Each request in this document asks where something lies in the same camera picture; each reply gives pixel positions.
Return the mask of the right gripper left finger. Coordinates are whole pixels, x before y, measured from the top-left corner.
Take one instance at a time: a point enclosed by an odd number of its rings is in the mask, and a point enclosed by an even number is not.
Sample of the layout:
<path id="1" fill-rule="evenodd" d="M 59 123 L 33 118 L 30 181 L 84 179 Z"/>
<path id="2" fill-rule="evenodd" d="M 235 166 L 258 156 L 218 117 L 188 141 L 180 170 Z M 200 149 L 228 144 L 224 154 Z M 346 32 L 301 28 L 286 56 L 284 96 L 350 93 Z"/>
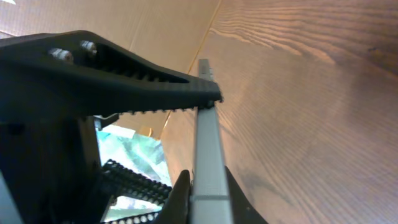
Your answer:
<path id="1" fill-rule="evenodd" d="M 158 66 L 92 32 L 1 41 L 1 122 L 209 108 L 219 86 Z"/>

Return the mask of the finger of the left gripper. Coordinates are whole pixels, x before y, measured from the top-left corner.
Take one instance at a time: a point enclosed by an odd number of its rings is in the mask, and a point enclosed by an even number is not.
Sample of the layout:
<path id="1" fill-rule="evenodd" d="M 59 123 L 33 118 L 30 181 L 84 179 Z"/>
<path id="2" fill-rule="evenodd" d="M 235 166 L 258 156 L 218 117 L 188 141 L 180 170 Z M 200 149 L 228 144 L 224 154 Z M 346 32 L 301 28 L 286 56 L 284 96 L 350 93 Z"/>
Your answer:
<path id="1" fill-rule="evenodd" d="M 225 166 L 235 224 L 268 224 L 250 204 L 231 171 Z"/>
<path id="2" fill-rule="evenodd" d="M 187 224 L 190 200 L 190 172 L 181 171 L 168 200 L 154 220 L 154 224 Z"/>

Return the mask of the Galaxy smartphone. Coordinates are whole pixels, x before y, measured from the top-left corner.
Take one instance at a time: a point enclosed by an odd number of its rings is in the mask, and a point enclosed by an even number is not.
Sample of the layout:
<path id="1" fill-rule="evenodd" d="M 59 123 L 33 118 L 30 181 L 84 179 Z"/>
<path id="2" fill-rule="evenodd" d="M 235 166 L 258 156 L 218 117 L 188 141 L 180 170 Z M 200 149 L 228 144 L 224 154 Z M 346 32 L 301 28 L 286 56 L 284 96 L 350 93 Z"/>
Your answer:
<path id="1" fill-rule="evenodd" d="M 190 223 L 233 224 L 233 210 L 214 101 L 197 109 Z"/>

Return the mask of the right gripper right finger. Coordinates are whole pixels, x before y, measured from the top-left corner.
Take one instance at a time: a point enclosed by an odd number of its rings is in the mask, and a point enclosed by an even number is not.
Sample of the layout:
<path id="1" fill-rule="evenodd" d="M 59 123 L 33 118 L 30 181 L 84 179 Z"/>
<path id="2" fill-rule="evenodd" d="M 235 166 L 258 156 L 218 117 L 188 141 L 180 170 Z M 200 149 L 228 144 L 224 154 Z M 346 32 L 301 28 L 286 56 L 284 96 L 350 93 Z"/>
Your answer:
<path id="1" fill-rule="evenodd" d="M 171 186 L 135 173 L 112 159 L 102 166 L 101 174 L 115 198 L 125 196 L 163 207 L 172 191 Z"/>

